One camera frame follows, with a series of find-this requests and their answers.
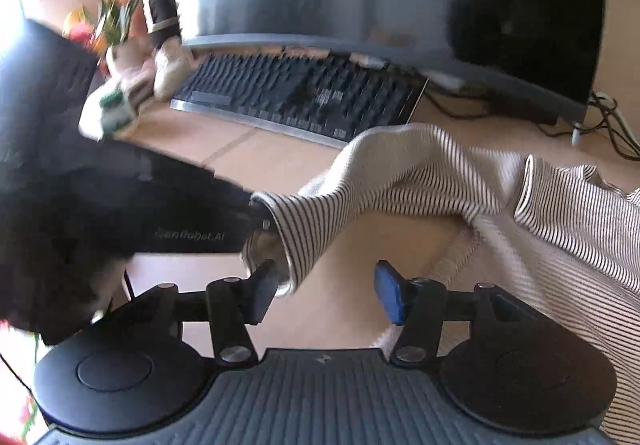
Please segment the beige striped knit sweater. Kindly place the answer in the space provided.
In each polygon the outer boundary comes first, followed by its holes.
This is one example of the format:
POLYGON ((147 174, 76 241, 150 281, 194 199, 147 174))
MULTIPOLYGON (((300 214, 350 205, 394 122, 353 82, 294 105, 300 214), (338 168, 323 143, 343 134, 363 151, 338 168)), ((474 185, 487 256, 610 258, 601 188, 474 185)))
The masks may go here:
POLYGON ((617 375, 604 431, 638 442, 639 196, 596 167, 465 147, 409 124, 360 134, 294 195, 253 198, 276 232, 250 236, 242 259, 247 269, 276 261, 284 294, 363 212, 462 218, 433 277, 449 287, 496 283, 595 345, 617 375))

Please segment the green capped white bottle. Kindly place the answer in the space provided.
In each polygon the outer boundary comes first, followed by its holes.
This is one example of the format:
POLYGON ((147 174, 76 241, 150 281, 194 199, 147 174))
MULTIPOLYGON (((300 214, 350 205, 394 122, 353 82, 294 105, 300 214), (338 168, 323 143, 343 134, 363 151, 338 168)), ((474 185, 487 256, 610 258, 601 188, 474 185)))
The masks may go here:
POLYGON ((82 107, 78 129, 95 141, 123 139, 139 123, 139 115, 126 98, 118 80, 108 80, 93 91, 82 107))

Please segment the beige plush toy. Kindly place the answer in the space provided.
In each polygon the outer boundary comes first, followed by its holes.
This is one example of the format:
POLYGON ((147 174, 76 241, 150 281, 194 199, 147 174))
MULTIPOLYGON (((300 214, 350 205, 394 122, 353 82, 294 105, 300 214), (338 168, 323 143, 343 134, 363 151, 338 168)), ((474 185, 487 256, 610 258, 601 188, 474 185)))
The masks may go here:
POLYGON ((153 93, 160 101, 170 100, 183 81, 198 68, 191 51, 182 45, 178 37, 167 39, 155 52, 154 61, 153 93))

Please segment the potted flowers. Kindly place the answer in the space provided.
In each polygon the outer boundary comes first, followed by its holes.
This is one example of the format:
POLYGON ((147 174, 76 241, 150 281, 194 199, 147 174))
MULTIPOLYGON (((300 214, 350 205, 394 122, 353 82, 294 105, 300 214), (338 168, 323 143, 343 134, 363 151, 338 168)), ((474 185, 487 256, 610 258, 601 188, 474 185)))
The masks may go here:
POLYGON ((154 51, 142 0, 99 0, 96 14, 78 6, 66 16, 63 36, 99 57, 104 78, 141 68, 154 51))

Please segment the black keyboard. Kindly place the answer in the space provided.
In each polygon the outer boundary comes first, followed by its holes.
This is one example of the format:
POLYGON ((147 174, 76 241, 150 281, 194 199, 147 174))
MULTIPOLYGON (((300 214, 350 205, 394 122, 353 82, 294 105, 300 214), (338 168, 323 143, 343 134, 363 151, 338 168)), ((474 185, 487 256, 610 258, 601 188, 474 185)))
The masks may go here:
POLYGON ((342 148, 371 128, 406 124, 423 87, 345 56, 209 54, 170 107, 342 148))

